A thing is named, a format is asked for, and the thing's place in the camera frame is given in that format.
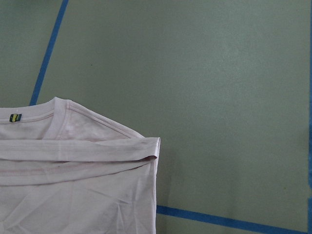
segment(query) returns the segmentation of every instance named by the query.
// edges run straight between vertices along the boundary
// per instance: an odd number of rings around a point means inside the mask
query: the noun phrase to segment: garment
[[[0,108],[0,234],[156,233],[159,146],[68,99]]]

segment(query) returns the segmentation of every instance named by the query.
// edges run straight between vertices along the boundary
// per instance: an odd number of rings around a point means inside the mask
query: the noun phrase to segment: neckline
[[[36,121],[52,116],[52,121],[42,140],[58,139],[66,121],[66,110],[69,106],[68,99],[54,97],[48,102],[23,107],[0,107],[0,123],[10,123],[11,114],[22,114],[20,122]]]

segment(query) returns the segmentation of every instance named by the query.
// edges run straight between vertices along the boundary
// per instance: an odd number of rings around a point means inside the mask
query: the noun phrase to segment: clothing tag
[[[14,123],[14,122],[20,121],[20,118],[21,118],[21,114],[12,114],[10,116],[10,122]]]

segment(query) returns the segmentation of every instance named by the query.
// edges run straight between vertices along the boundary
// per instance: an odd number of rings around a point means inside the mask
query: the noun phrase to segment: black and yellow tag
[[[10,116],[10,122],[14,123],[14,122],[20,121],[20,118],[21,118],[21,114],[12,114]]]

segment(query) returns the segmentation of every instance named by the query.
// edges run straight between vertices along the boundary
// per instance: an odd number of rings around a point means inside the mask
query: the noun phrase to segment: t-shirt
[[[69,99],[0,108],[0,234],[155,234],[159,146]]]

